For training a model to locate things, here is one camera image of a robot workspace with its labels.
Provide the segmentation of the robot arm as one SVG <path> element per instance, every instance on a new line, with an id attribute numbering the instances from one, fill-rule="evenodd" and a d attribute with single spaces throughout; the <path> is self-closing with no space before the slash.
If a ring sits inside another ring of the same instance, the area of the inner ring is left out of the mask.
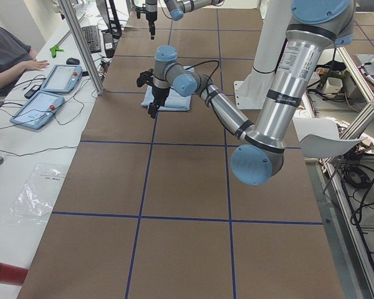
<path id="1" fill-rule="evenodd" d="M 152 118 L 170 90 L 183 97 L 199 95 L 241 142 L 232 155 L 231 169 L 244 184 L 264 184 L 281 170 L 284 135 L 322 52 L 352 40 L 354 1 L 293 1 L 290 12 L 285 27 L 287 43 L 256 122 L 238 110 L 210 76 L 186 70 L 172 46 L 159 46 L 154 67 L 137 78 L 139 87 L 151 87 L 153 101 L 148 112 Z"/>
<path id="2" fill-rule="evenodd" d="M 188 12 L 193 12 L 197 9 L 206 6 L 218 6 L 222 5 L 224 1 L 222 0 L 185 0 L 176 1 L 168 0 L 164 1 L 168 12 L 170 13 L 170 18 L 174 21 L 178 21 L 183 18 L 183 16 Z M 158 17 L 158 1 L 145 1 L 142 6 L 136 6 L 135 2 L 132 1 L 133 8 L 136 11 L 137 18 L 140 19 L 141 15 L 144 14 L 148 22 L 148 28 L 150 32 L 151 40 L 155 39 L 156 27 L 155 22 Z"/>

